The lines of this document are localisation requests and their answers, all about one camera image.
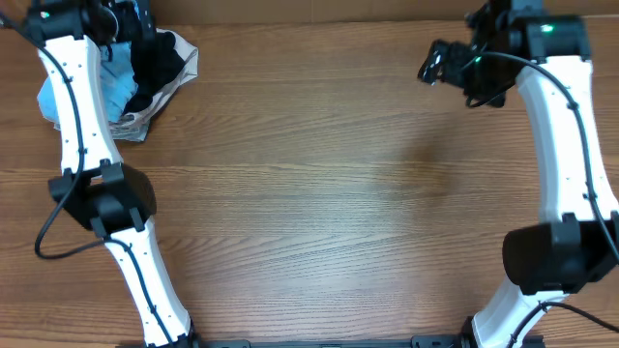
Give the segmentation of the light blue printed t-shirt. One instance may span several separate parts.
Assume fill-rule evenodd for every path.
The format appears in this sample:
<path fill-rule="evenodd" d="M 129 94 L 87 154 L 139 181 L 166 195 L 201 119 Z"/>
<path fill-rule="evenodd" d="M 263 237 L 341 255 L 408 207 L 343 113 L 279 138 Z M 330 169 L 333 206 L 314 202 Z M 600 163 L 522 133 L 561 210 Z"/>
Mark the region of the light blue printed t-shirt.
<path fill-rule="evenodd" d="M 103 103 L 109 122 L 118 122 L 125 107 L 137 91 L 133 80 L 131 62 L 131 43 L 113 43 L 101 49 L 101 85 Z M 58 112 L 51 81 L 47 78 L 37 96 L 43 117 L 50 122 L 58 122 Z"/>

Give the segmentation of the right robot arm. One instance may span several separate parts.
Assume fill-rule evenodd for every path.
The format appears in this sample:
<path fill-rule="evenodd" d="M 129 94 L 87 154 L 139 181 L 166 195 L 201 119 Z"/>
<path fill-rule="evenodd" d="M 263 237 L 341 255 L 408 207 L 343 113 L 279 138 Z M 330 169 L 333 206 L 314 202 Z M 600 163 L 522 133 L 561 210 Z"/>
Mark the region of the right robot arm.
<path fill-rule="evenodd" d="M 418 76 L 460 88 L 470 108 L 502 107 L 517 88 L 540 174 L 535 225 L 509 232 L 505 279 L 458 334 L 421 335 L 415 347 L 540 347 L 532 329 L 552 308 L 618 263 L 618 201 L 607 179 L 592 98 L 592 50 L 577 15 L 540 1 L 489 1 L 466 18 L 469 43 L 437 40 Z"/>

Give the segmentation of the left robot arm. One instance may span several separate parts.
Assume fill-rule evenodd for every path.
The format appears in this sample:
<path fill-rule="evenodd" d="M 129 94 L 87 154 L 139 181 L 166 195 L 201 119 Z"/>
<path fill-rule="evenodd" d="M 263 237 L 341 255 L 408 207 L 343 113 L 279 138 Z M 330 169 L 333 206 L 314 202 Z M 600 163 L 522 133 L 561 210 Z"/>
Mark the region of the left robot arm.
<path fill-rule="evenodd" d="M 153 187 L 123 162 L 104 109 L 102 48 L 129 43 L 155 53 L 162 41 L 149 3 L 35 1 L 21 34 L 39 51 L 62 136 L 61 174 L 48 182 L 51 216 L 65 211 L 109 250 L 137 308 L 143 346 L 198 346 L 159 251 Z"/>

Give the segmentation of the black folded garment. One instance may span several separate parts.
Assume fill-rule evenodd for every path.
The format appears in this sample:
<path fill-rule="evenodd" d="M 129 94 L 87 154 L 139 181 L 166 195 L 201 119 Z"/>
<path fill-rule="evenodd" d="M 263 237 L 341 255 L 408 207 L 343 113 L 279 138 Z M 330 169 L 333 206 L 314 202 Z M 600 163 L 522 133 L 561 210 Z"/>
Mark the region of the black folded garment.
<path fill-rule="evenodd" d="M 125 114 L 149 108 L 157 93 L 184 68 L 185 61 L 175 44 L 176 36 L 170 31 L 158 32 L 152 41 L 132 42 L 131 65 L 137 89 L 125 106 Z"/>

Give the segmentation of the beige folded garment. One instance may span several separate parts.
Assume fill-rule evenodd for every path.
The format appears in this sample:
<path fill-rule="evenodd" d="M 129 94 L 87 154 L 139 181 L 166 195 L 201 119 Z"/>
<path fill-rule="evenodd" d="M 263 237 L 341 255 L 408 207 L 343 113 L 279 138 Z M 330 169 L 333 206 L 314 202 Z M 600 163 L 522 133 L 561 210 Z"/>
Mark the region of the beige folded garment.
<path fill-rule="evenodd" d="M 170 30 L 159 29 L 157 33 L 165 32 L 165 31 L 170 31 Z M 175 49 L 185 61 L 184 68 L 181 70 L 181 72 L 177 75 L 177 77 L 172 82 L 165 85 L 161 89 L 161 91 L 157 93 L 155 102 L 149 108 L 147 108 L 146 110 L 142 112 L 128 113 L 128 114 L 123 113 L 123 115 L 120 117 L 120 120 L 118 122 L 109 122 L 107 112 L 105 110 L 105 106 L 103 103 L 103 109 L 105 110 L 107 121 L 109 123 L 109 127 L 111 124 L 130 126 L 133 124 L 146 123 L 147 121 L 151 123 L 151 120 L 156 118 L 157 115 L 161 113 L 163 109 L 166 108 L 167 104 L 170 102 L 173 95 L 177 92 L 177 90 L 183 84 L 198 77 L 198 57 L 199 57 L 198 48 L 190 44 L 188 41 L 186 41 L 176 32 L 174 31 L 170 31 L 170 32 L 173 32 L 174 35 L 176 36 L 177 44 L 175 44 Z M 92 59 L 93 62 L 97 64 L 97 73 L 99 74 L 100 84 L 101 84 L 100 72 L 101 72 L 101 60 L 102 60 L 101 49 L 102 47 L 93 46 L 86 53 L 86 56 Z"/>

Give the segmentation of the grey folded garment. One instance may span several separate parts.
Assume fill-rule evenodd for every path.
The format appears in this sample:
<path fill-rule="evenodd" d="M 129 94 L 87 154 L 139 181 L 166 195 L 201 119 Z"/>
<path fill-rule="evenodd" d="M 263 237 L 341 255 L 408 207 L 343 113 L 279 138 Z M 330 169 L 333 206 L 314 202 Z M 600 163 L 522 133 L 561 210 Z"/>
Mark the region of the grey folded garment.
<path fill-rule="evenodd" d="M 143 142 L 148 134 L 150 122 L 133 125 L 111 124 L 110 133 L 114 140 L 124 140 L 131 142 Z"/>

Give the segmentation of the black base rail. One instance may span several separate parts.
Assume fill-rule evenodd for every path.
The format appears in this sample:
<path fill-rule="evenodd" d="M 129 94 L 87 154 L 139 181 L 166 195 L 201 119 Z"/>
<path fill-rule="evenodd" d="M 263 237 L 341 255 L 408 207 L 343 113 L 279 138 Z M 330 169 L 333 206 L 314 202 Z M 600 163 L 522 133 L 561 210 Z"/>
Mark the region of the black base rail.
<path fill-rule="evenodd" d="M 207 348 L 457 348 L 472 347 L 456 335 L 421 335 L 408 339 L 356 341 L 249 342 L 247 340 L 201 341 L 193 347 Z"/>

